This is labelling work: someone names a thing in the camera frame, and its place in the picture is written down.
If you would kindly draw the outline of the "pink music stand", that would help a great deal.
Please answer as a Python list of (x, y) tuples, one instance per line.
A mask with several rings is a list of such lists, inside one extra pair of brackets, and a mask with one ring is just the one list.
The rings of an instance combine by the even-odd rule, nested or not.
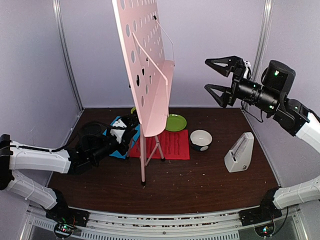
[(112, 1), (122, 55), (140, 126), (141, 183), (151, 160), (146, 139), (158, 138), (167, 125), (175, 62), (165, 57), (157, 1)]

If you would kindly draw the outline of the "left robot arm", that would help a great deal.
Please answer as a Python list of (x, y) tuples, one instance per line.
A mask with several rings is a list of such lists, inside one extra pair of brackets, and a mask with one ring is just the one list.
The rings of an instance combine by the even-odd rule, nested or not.
[(12, 191), (38, 203), (61, 222), (72, 218), (63, 194), (26, 177), (19, 170), (41, 170), (60, 174), (81, 175), (100, 161), (119, 152), (125, 155), (139, 124), (136, 114), (119, 117), (113, 124), (99, 121), (86, 123), (77, 133), (75, 147), (41, 148), (12, 141), (10, 135), (0, 137), (0, 188)]

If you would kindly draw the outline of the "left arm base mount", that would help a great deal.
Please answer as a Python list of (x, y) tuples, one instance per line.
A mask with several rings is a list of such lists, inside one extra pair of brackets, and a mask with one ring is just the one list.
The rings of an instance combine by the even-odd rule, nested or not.
[(90, 213), (85, 210), (69, 208), (66, 214), (45, 209), (46, 217), (56, 222), (53, 233), (59, 239), (69, 238), (78, 227), (86, 227)]

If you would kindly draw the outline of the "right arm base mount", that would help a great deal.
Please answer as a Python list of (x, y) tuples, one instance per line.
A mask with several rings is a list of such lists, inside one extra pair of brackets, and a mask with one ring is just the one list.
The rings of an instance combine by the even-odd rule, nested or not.
[(276, 233), (275, 219), (282, 216), (282, 211), (259, 206), (241, 210), (238, 214), (243, 227), (252, 226), (259, 237), (267, 238)]

